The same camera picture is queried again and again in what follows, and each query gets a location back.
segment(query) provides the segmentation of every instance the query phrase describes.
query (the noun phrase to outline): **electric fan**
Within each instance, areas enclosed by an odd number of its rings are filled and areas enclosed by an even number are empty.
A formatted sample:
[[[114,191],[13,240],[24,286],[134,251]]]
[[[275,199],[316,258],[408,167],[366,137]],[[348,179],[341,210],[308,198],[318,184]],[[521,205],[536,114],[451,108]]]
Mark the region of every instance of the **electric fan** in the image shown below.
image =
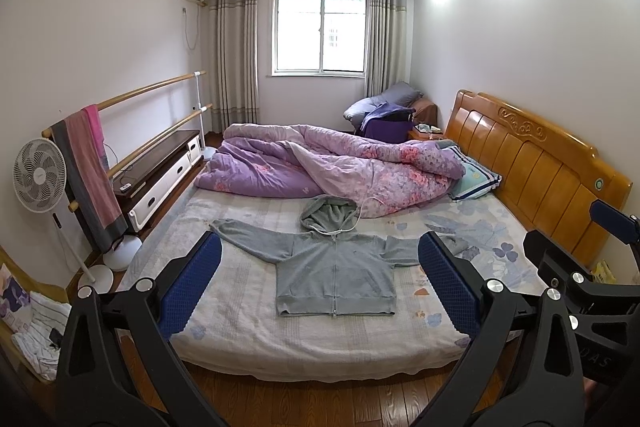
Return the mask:
[[[107,293],[113,284],[113,273],[104,264],[87,268],[62,232],[58,216],[53,212],[65,192],[65,185],[65,159],[56,144],[36,138],[20,149],[14,163],[14,191],[18,200],[31,212],[51,212],[59,233],[84,272],[78,287],[93,286],[98,293]]]

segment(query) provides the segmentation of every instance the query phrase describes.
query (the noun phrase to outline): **bed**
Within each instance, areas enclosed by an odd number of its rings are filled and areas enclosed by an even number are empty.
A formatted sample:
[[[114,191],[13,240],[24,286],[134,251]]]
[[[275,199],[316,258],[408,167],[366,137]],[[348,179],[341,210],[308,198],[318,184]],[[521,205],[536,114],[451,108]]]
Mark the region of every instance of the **bed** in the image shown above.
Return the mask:
[[[538,227],[589,264],[606,234],[588,206],[601,197],[620,208],[630,182],[597,151],[560,128],[485,94],[461,91],[446,136],[504,177],[477,200],[448,197],[395,214],[363,219],[358,231],[419,237],[455,233],[483,277],[539,294],[544,284],[524,257],[527,230]],[[300,231],[305,200],[237,196],[191,188],[136,255],[121,289],[154,277],[186,254],[209,221],[230,217],[281,232]],[[202,367],[261,380],[359,380],[415,374],[460,357],[468,337],[452,326],[420,267],[396,269],[393,317],[278,317],[275,267],[224,244],[223,260],[185,330],[172,336],[178,355]]]

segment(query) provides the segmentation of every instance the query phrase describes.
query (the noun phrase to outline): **blue pillowcase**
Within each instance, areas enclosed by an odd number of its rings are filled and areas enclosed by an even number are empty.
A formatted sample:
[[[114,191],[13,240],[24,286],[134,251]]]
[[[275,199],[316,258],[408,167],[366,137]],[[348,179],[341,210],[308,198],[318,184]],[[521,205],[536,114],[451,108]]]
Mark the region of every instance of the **blue pillowcase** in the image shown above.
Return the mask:
[[[453,201],[473,200],[484,196],[500,185],[502,176],[491,172],[473,158],[462,153],[457,145],[447,147],[452,150],[465,166],[465,175],[453,184],[449,195]]]

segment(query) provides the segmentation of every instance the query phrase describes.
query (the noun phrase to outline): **hoodie hood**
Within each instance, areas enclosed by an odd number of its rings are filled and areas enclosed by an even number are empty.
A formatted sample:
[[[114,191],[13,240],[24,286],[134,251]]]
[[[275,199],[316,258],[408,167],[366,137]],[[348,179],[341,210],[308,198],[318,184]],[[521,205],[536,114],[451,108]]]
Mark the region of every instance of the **hoodie hood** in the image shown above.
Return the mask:
[[[346,232],[358,222],[358,206],[348,198],[323,194],[312,198],[300,215],[304,229],[334,235]]]

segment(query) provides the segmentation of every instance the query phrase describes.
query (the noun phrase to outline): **towel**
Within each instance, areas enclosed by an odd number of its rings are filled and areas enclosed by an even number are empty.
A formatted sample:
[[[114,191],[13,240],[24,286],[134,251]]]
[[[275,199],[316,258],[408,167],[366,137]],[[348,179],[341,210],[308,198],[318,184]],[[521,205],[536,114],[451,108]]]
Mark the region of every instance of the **towel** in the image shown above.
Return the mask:
[[[54,340],[61,339],[65,334],[71,306],[31,292],[31,307],[33,318],[27,330],[15,333],[11,340],[38,375],[45,380],[55,380],[60,346]]]
[[[107,172],[109,170],[109,161],[107,159],[107,153],[104,150],[104,134],[102,133],[102,124],[100,124],[100,117],[98,116],[98,106],[94,103],[94,105],[87,105],[82,108],[82,110],[89,119],[91,136],[94,138],[95,152],[98,153],[102,169]]]
[[[92,248],[106,253],[123,236],[127,222],[100,164],[89,117],[80,110],[51,129],[65,159],[66,195],[80,206],[76,217]]]

